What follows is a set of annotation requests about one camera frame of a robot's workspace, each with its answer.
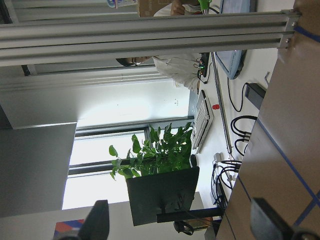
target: green object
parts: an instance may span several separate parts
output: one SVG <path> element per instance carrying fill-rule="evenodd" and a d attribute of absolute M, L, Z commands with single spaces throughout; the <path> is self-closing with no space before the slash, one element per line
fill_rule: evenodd
<path fill-rule="evenodd" d="M 198 0 L 198 2 L 200 3 L 201 11 L 203 11 L 209 9 L 209 4 L 212 2 L 212 0 Z"/>
<path fill-rule="evenodd" d="M 126 179 L 167 173 L 190 168 L 191 154 L 191 122 L 179 127 L 176 134 L 171 133 L 171 123 L 165 127 L 163 138 L 161 129 L 150 128 L 150 140 L 139 143 L 137 136 L 132 136 L 132 150 L 129 149 L 126 159 L 118 157 L 116 149 L 111 145 L 109 154 L 117 159 L 112 160 L 111 177 L 123 175 Z"/>

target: computer monitor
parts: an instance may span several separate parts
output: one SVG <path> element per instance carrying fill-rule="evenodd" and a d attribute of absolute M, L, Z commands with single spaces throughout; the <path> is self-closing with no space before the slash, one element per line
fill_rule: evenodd
<path fill-rule="evenodd" d="M 221 14 L 249 13 L 256 11 L 257 0 L 221 0 Z M 244 65 L 246 50 L 218 51 L 216 60 L 229 79 L 235 79 Z"/>
<path fill-rule="evenodd" d="M 155 223 L 157 214 L 190 210 L 199 167 L 126 180 L 134 226 Z"/>

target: glass pane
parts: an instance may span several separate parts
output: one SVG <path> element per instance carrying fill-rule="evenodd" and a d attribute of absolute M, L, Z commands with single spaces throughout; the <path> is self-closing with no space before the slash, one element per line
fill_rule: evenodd
<path fill-rule="evenodd" d="M 111 161 L 116 159 L 109 154 L 109 146 L 113 145 L 119 158 L 125 159 L 129 149 L 132 149 L 132 135 L 135 134 L 139 142 L 145 140 L 144 131 L 126 134 L 106 134 L 88 138 L 75 139 L 70 158 L 70 165 Z"/>
<path fill-rule="evenodd" d="M 171 133 L 174 135 L 174 134 L 177 134 L 178 132 L 178 128 L 171 128 Z M 165 134 L 165 130 L 164 129 L 161 129 L 161 132 L 160 132 L 160 139 L 163 139 L 164 138 L 164 134 Z"/>
<path fill-rule="evenodd" d="M 116 174 L 115 179 L 108 173 L 68 178 L 62 209 L 93 206 L 97 200 L 109 204 L 129 201 L 125 177 Z"/>

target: metal rod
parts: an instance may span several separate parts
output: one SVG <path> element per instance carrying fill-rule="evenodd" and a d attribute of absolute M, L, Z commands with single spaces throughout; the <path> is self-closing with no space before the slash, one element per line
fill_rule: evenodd
<path fill-rule="evenodd" d="M 208 217 L 219 217 L 222 216 L 224 212 L 219 207 L 205 208 L 190 211 L 177 211 L 169 213 L 161 213 L 156 215 L 157 223 L 167 223 L 174 221 L 183 221 L 196 218 L 208 218 Z"/>
<path fill-rule="evenodd" d="M 214 74 L 216 93 L 217 93 L 218 102 L 220 105 L 220 113 L 221 113 L 224 137 L 225 137 L 225 141 L 226 141 L 226 149 L 227 149 L 228 153 L 231 154 L 232 153 L 232 146 L 231 146 L 229 129 L 228 129 L 228 124 L 227 124 L 227 119 L 226 119 L 224 100 L 223 100 L 222 93 L 221 93 L 221 86 L 220 86 L 219 73 L 218 73 L 218 68 L 217 68 L 217 63 L 216 63 L 216 56 L 215 56 L 214 52 L 210 52 L 210 55 L 211 55 L 211 61 L 212 61 L 212 70 L 213 70 L 213 74 Z"/>

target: wooden surface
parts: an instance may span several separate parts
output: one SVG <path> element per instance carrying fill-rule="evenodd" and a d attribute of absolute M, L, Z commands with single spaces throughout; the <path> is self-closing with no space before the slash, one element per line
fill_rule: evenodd
<path fill-rule="evenodd" d="M 298 25 L 320 35 L 320 2 L 297 0 Z M 250 198 L 320 235 L 320 43 L 295 33 L 279 50 L 218 240 L 255 239 Z"/>

